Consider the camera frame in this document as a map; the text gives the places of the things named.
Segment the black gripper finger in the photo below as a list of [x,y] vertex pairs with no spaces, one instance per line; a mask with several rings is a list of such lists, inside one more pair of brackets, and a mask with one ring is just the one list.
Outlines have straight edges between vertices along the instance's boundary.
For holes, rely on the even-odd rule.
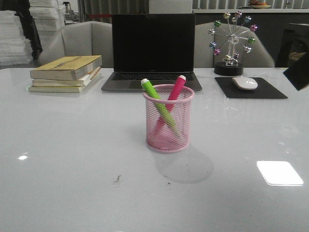
[[296,90],[302,90],[309,85],[309,53],[292,52],[289,59],[294,63],[283,74]]

